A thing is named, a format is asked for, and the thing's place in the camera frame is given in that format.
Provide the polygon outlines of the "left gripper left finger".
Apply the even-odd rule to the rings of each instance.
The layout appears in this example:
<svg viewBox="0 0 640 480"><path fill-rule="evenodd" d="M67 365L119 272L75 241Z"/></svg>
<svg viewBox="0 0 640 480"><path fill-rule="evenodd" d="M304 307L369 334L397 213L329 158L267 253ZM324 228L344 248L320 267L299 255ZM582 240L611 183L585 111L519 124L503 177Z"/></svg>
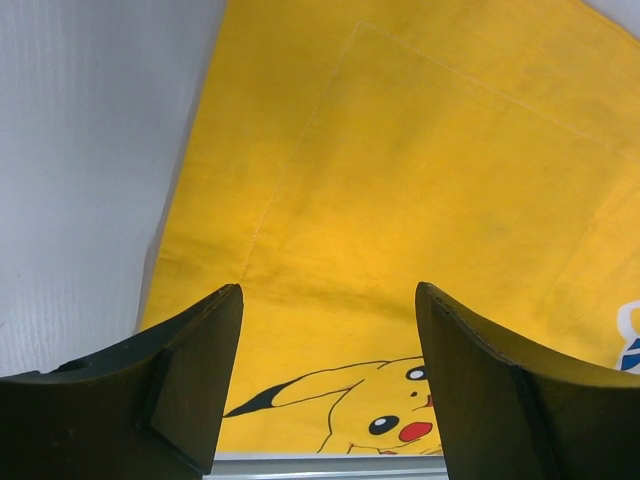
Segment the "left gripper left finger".
<svg viewBox="0 0 640 480"><path fill-rule="evenodd" d="M200 479L212 471L244 302L226 285L93 354L1 381L5 479Z"/></svg>

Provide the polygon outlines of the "yellow Pikachu placemat cloth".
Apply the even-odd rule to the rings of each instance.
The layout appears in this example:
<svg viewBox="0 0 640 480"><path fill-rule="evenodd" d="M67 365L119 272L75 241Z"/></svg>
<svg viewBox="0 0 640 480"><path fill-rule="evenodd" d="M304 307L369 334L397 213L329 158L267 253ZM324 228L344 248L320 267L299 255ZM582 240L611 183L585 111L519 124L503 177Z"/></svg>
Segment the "yellow Pikachu placemat cloth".
<svg viewBox="0 0 640 480"><path fill-rule="evenodd" d="M421 282L638 372L638 31L583 1L229 2L143 320L242 288L219 452L437 453Z"/></svg>

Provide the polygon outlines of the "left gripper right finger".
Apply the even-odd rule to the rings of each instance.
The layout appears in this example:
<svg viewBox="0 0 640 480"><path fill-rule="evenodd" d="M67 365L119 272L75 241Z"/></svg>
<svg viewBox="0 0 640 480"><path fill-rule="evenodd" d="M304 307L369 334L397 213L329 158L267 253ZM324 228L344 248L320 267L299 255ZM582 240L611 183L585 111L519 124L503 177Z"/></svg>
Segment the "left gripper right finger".
<svg viewBox="0 0 640 480"><path fill-rule="evenodd" d="M536 343L430 283L415 309L449 478L638 478L638 376Z"/></svg>

